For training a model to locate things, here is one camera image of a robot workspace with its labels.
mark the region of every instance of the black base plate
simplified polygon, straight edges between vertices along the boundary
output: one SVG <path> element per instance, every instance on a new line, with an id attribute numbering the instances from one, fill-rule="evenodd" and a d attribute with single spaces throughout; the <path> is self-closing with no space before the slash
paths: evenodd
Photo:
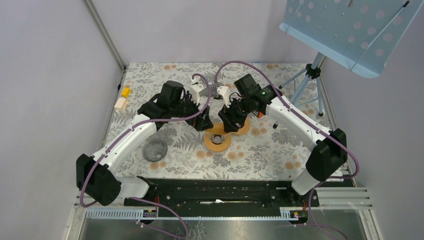
<path id="1" fill-rule="evenodd" d="M 144 199 L 160 199 L 181 217 L 279 217 L 280 207 L 303 207 L 309 196 L 297 195 L 291 181 L 140 178 L 150 185 Z M 216 200 L 226 203 L 201 204 Z M 318 198 L 311 205 L 318 207 Z M 124 206 L 149 205 L 125 199 Z M 159 211 L 158 217 L 174 215 Z"/>

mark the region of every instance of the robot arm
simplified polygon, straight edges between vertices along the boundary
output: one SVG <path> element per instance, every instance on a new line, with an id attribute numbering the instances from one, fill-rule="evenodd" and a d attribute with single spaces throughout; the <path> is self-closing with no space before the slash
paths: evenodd
<path id="1" fill-rule="evenodd" d="M 347 161 L 348 155 L 344 150 L 319 134 L 293 111 L 285 107 L 270 85 L 261 88 L 250 74 L 240 78 L 234 84 L 240 92 L 241 98 L 230 99 L 230 105 L 224 105 L 218 113 L 224 123 L 225 132 L 237 132 L 243 127 L 249 113 L 254 113 L 257 117 L 268 115 L 283 123 L 311 151 L 305 170 L 291 184 L 299 195 L 305 195 L 318 183 L 327 180 Z M 297 110 L 291 103 L 289 105 L 291 109 Z M 331 131 L 310 119 L 303 112 L 298 110 L 296 112 L 310 123 L 315 124 L 321 132 L 329 134 L 342 145 L 347 145 L 346 135 L 342 130 Z"/>
<path id="2" fill-rule="evenodd" d="M 77 187 L 82 189 L 95 160 L 101 159 L 85 189 L 88 195 L 103 206 L 109 205 L 116 198 L 144 197 L 149 189 L 146 182 L 138 177 L 115 177 L 115 174 L 129 154 L 166 124 L 168 119 L 188 117 L 199 112 L 200 105 L 193 102 L 189 91 L 184 91 L 181 98 L 183 91 L 182 84 L 167 81 L 161 92 L 138 109 L 131 123 L 114 140 L 92 156 L 82 154 L 76 161 Z M 142 123 L 151 119 L 163 121 Z M 209 107 L 186 122 L 197 131 L 214 126 L 209 119 Z"/>

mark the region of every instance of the grey wall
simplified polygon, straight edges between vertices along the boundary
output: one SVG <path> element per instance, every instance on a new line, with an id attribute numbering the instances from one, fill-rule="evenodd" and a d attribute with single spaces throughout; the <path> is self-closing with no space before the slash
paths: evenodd
<path id="1" fill-rule="evenodd" d="M 424 8 L 382 75 L 367 79 L 327 59 L 322 72 L 385 240 L 422 239 Z"/>
<path id="2" fill-rule="evenodd" d="M 93 2 L 126 63 L 308 63 L 316 54 L 279 29 L 285 0 Z"/>
<path id="3" fill-rule="evenodd" d="M 0 4 L 0 239 L 58 240 L 120 70 L 81 0 Z"/>

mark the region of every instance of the light blue board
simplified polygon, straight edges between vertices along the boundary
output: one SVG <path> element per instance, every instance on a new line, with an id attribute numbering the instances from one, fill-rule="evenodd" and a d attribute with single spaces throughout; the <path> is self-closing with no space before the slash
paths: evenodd
<path id="1" fill-rule="evenodd" d="M 287 0 L 281 30 L 365 78 L 378 77 L 424 0 Z M 389 26 L 363 54 L 364 49 Z"/>

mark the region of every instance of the table surface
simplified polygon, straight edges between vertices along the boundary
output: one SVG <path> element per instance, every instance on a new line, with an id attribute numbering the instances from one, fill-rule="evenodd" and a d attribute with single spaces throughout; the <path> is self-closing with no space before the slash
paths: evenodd
<path id="1" fill-rule="evenodd" d="M 161 91 L 162 85 L 168 81 L 182 83 L 185 87 L 191 84 L 194 73 L 215 74 L 221 63 L 131 63 L 128 67 L 123 85 L 131 89 L 126 109 L 115 109 L 106 138 L 110 142 L 131 119 L 137 114 L 142 104 L 154 94 Z M 267 64 L 255 63 L 265 72 L 277 86 L 294 76 L 304 64 Z M 236 91 L 234 81 L 251 74 L 262 87 L 268 83 L 256 71 L 241 64 L 226 66 L 218 78 L 232 92 Z M 317 85 L 310 82 L 300 100 L 306 102 L 317 97 Z M 294 93 L 294 85 L 288 84 L 282 93 L 289 99 Z M 221 122 L 218 111 L 222 108 L 222 100 L 211 100 L 210 118 Z M 310 118 L 330 127 L 326 114 L 318 116 L 318 102 L 299 107 Z M 146 178 L 179 178 L 179 179 L 256 179 L 256 180 L 294 180 L 308 160 L 310 151 L 290 130 L 280 124 L 277 129 L 272 126 L 275 121 L 264 116 L 256 118 L 249 115 L 251 127 L 247 134 L 232 136 L 230 147 L 221 153 L 209 151 L 203 143 L 203 132 L 197 132 L 185 121 L 165 124 L 154 135 L 150 136 L 124 161 L 117 172 L 119 177 L 143 176 Z M 159 162 L 148 162 L 143 158 L 143 145 L 152 139 L 164 140 L 168 151 Z M 337 170 L 334 176 L 341 176 Z"/>

